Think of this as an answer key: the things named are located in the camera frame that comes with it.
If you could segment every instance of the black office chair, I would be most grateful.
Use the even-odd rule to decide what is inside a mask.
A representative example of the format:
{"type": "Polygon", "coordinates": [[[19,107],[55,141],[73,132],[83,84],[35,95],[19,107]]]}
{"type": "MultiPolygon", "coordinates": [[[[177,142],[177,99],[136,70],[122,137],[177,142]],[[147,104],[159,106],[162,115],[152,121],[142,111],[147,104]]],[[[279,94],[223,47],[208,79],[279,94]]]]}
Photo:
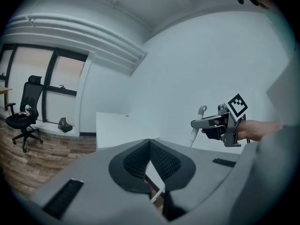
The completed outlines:
{"type": "Polygon", "coordinates": [[[9,103],[6,104],[6,106],[10,107],[12,115],[6,118],[6,123],[15,129],[20,129],[21,134],[14,137],[13,143],[16,144],[16,139],[24,137],[23,139],[23,152],[26,153],[25,149],[25,143],[26,139],[28,137],[32,137],[34,139],[39,140],[41,143],[43,143],[43,140],[32,135],[33,132],[39,132],[38,129],[33,129],[30,125],[31,124],[36,124],[36,120],[38,119],[38,110],[37,110],[37,104],[38,104],[38,99],[42,93],[43,90],[43,85],[41,85],[41,78],[38,76],[30,76],[28,79],[28,82],[24,84],[24,89],[23,89],[23,96],[21,100],[21,105],[20,105],[20,111],[25,112],[25,106],[29,105],[31,108],[27,109],[27,111],[30,111],[32,114],[30,116],[26,116],[26,114],[21,114],[19,115],[18,113],[14,113],[14,108],[13,106],[15,103],[9,103]]]}

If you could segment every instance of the white pipe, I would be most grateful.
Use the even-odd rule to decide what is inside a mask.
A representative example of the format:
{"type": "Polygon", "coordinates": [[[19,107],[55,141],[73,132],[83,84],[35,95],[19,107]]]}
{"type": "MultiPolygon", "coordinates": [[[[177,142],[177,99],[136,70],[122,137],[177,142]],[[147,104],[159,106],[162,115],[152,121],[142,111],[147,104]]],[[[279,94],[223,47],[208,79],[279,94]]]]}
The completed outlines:
{"type": "MultiPolygon", "coordinates": [[[[198,111],[198,114],[196,116],[196,120],[202,120],[203,118],[203,115],[204,115],[204,112],[206,111],[206,106],[201,106],[199,108],[199,111],[198,111]]],[[[192,147],[193,144],[194,144],[194,141],[197,137],[197,134],[199,132],[199,129],[198,128],[193,128],[192,130],[192,133],[191,133],[191,136],[189,138],[189,141],[188,141],[188,146],[189,147],[192,147]]],[[[163,185],[160,190],[154,195],[154,197],[151,199],[151,202],[154,203],[156,201],[156,199],[158,198],[158,196],[163,192],[163,190],[165,189],[165,185],[163,185]]]]}

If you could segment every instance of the baseboard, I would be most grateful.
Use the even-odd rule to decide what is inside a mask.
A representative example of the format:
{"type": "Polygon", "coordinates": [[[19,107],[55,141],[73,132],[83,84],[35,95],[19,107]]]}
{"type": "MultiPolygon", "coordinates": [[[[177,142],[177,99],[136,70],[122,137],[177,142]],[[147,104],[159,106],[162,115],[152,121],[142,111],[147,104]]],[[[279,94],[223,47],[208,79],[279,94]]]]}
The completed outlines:
{"type": "MultiPolygon", "coordinates": [[[[145,180],[146,180],[146,182],[149,183],[149,185],[154,189],[154,191],[156,191],[156,192],[159,191],[159,187],[156,186],[156,185],[154,184],[154,182],[152,182],[152,180],[151,180],[147,175],[145,175],[145,180]]],[[[162,193],[160,194],[160,196],[161,196],[163,199],[165,199],[165,193],[164,193],[164,192],[162,192],[162,193]]]]}
{"type": "Polygon", "coordinates": [[[80,133],[80,136],[96,136],[96,133],[80,133]]]}

